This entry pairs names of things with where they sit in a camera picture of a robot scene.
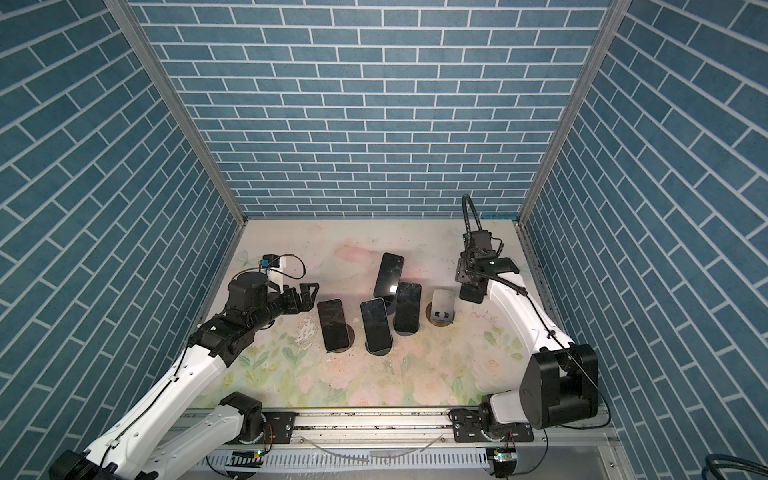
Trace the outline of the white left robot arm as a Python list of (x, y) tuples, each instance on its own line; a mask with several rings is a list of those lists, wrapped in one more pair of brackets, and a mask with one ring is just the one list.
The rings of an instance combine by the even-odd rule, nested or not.
[(222, 312), (201, 324), (170, 369), (114, 426), (83, 451), (64, 451), (49, 468), (52, 479), (177, 479), (220, 446), (267, 446), (272, 430), (259, 400), (240, 392), (171, 440), (166, 434), (198, 395), (221, 377), (281, 316), (309, 312), (319, 286), (278, 286), (257, 271), (228, 284)]

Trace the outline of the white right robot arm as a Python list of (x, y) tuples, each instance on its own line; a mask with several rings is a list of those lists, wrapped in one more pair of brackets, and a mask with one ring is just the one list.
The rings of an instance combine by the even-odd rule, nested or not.
[(502, 319), (518, 332), (527, 349), (519, 385), (482, 398), (479, 425), (485, 436), (500, 441), (524, 424), (538, 430), (553, 426), (577, 429), (595, 417), (601, 400), (598, 356), (592, 346), (577, 344), (544, 311), (507, 257), (473, 249), (458, 260), (460, 298), (491, 301)]

